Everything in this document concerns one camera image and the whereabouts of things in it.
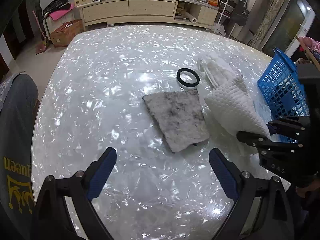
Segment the blue plastic laundry basket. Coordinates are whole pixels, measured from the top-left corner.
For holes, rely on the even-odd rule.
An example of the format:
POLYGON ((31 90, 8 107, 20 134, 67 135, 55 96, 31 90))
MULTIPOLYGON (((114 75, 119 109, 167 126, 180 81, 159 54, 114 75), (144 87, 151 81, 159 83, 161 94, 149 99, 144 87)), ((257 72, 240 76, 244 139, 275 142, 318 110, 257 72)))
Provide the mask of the blue plastic laundry basket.
POLYGON ((273 120, 309 116, 304 86, 298 81, 297 67, 279 48, 257 85, 271 110, 273 120))

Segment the white waffle towel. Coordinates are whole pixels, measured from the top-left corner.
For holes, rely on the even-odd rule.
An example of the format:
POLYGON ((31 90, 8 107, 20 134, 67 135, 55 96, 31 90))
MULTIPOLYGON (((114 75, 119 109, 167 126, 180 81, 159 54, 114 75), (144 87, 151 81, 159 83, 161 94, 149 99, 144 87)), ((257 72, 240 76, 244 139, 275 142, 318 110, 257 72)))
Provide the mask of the white waffle towel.
POLYGON ((256 112, 254 102, 241 75, 214 89, 204 101, 217 122, 232 136, 249 132, 270 139, 271 135, 262 117, 256 112))

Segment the grey white fuzzy cloth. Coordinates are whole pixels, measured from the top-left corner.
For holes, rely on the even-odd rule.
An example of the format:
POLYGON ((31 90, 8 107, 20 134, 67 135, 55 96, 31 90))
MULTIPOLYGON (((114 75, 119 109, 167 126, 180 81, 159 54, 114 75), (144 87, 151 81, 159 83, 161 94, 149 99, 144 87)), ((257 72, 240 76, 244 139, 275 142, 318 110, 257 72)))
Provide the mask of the grey white fuzzy cloth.
POLYGON ((153 93, 143 96, 143 101, 172 152, 209 139, 196 89, 153 93))

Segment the wooden side table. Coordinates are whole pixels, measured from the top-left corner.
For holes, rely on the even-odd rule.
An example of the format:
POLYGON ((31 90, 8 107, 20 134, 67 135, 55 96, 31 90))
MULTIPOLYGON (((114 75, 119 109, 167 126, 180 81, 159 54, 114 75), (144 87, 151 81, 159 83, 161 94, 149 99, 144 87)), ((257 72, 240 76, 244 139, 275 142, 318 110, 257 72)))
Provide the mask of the wooden side table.
POLYGON ((306 54, 306 57, 313 62, 313 64, 316 66, 316 68, 319 70, 319 54, 311 52, 308 48, 304 47, 301 42, 300 46, 302 47, 302 51, 306 54))

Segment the pink clothes pile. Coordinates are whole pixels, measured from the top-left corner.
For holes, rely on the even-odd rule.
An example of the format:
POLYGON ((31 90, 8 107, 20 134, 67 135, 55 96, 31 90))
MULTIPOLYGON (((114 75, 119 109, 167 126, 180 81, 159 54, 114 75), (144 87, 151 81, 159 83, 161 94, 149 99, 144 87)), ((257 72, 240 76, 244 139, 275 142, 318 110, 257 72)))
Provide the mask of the pink clothes pile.
POLYGON ((308 36, 301 36, 298 38, 299 42, 303 44, 304 47, 308 48, 311 52, 320 54, 320 42, 310 38, 308 36))

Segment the grey chair with yellow print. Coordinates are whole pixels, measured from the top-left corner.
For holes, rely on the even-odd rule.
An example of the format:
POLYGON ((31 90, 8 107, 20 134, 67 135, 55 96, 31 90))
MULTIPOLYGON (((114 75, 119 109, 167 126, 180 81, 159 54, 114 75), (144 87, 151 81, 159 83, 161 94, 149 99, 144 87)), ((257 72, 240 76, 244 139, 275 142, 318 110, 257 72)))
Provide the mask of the grey chair with yellow print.
POLYGON ((29 235, 34 206, 31 142, 38 90, 27 74, 15 74, 1 88, 1 229, 29 235))

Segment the black shopping bag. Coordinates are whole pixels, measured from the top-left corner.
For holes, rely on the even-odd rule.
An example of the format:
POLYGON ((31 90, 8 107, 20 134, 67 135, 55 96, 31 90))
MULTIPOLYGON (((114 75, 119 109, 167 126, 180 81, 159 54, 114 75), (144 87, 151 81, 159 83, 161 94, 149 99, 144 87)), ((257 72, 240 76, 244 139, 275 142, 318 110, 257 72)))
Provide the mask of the black shopping bag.
POLYGON ((244 3, 238 3, 231 13, 231 21, 243 27, 246 25, 248 15, 249 11, 247 9, 247 5, 244 3))

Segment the cardboard box on floor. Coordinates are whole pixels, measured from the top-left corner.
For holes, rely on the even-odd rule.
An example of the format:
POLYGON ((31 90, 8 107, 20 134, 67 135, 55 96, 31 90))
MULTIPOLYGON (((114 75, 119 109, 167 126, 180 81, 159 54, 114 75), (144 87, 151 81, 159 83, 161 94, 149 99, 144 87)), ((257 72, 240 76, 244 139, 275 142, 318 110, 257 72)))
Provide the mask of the cardboard box on floor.
POLYGON ((82 20, 66 22, 50 34, 50 39, 54 47, 67 47, 72 39, 82 33, 84 27, 82 20))

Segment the white paper roll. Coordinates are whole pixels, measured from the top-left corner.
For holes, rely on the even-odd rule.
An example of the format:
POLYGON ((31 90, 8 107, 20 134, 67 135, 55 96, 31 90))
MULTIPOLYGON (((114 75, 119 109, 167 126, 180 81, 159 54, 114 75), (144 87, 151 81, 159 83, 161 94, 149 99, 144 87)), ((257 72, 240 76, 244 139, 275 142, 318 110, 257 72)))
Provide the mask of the white paper roll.
POLYGON ((197 18, 195 18, 190 13, 186 12, 184 16, 191 22, 191 23, 197 23, 197 18))

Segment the beige patterned curtain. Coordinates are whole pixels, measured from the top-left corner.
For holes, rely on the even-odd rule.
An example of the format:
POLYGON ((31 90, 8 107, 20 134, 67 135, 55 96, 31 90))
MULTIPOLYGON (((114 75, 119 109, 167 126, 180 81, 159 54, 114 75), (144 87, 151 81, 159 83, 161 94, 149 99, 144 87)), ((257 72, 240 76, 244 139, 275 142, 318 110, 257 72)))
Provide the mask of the beige patterned curtain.
POLYGON ((270 0, 268 4, 268 9, 264 15, 262 23, 259 25, 259 28, 255 32, 255 35, 249 42, 249 46, 259 50, 259 47, 265 38, 268 30, 270 29, 271 25, 273 24, 274 20, 278 12, 280 11, 282 5, 284 4, 285 0, 270 0))

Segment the white metal shelf rack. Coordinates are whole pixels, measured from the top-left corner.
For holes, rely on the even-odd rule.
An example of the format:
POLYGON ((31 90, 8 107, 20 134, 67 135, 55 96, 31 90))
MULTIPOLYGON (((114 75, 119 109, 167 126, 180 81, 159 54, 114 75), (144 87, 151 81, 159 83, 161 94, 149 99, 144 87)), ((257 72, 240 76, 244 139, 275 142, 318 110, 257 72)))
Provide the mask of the white metal shelf rack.
POLYGON ((228 38, 235 37, 232 32, 236 29, 236 23, 231 20, 232 13, 237 5, 243 5, 247 9, 248 0, 218 0, 218 12, 215 23, 223 25, 228 38))

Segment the cream TV cabinet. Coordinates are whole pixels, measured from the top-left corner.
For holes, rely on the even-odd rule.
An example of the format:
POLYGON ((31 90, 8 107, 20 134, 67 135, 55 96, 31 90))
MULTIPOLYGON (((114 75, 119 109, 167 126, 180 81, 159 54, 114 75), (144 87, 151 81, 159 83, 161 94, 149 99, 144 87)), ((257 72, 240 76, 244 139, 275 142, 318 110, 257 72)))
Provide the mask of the cream TV cabinet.
POLYGON ((104 23, 168 23, 210 29, 218 8, 196 0, 100 0, 76 6, 85 28, 104 23), (191 23, 184 14, 197 18, 191 23))

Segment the black floral bag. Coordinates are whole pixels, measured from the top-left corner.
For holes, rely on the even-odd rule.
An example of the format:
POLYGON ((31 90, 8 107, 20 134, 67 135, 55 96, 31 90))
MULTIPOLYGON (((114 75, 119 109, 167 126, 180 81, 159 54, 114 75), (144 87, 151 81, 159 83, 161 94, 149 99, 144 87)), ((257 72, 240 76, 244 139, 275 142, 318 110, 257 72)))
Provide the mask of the black floral bag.
POLYGON ((44 8, 43 17, 58 10, 67 10, 70 7, 69 0, 53 0, 44 8))

